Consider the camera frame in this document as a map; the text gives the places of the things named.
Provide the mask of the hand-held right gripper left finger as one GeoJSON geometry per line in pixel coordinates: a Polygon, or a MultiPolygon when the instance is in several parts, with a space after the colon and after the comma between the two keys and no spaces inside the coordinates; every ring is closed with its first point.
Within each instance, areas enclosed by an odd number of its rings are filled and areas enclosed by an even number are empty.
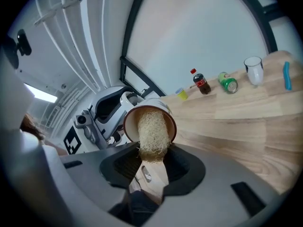
{"type": "Polygon", "coordinates": [[[61,158],[77,187],[102,211],[137,227],[129,185],[141,160],[138,143],[127,143],[104,150],[61,158]]]}

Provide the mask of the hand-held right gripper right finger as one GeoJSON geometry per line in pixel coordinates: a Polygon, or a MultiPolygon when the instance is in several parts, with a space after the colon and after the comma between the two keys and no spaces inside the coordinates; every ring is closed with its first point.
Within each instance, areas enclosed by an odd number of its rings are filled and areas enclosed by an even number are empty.
{"type": "Polygon", "coordinates": [[[280,201],[270,184],[230,157],[174,144],[164,165],[169,184],[147,227],[259,227],[280,201]]]}

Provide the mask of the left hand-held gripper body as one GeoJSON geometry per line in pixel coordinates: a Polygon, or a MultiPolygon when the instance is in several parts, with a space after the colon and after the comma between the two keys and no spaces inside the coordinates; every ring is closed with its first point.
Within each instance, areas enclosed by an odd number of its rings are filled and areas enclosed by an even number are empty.
{"type": "Polygon", "coordinates": [[[66,128],[63,143],[69,155],[103,150],[109,147],[108,141],[93,120],[89,110],[75,115],[66,128]]]}

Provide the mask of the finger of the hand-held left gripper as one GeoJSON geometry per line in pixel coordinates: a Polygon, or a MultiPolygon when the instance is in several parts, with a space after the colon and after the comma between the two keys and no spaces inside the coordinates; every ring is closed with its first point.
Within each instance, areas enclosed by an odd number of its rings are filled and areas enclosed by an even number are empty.
{"type": "Polygon", "coordinates": [[[120,97],[120,104],[124,110],[131,110],[144,99],[133,92],[124,92],[120,97]]]}
{"type": "Polygon", "coordinates": [[[120,97],[124,92],[129,92],[129,86],[113,86],[98,92],[89,105],[89,111],[96,127],[111,127],[110,121],[119,110],[120,97]]]}

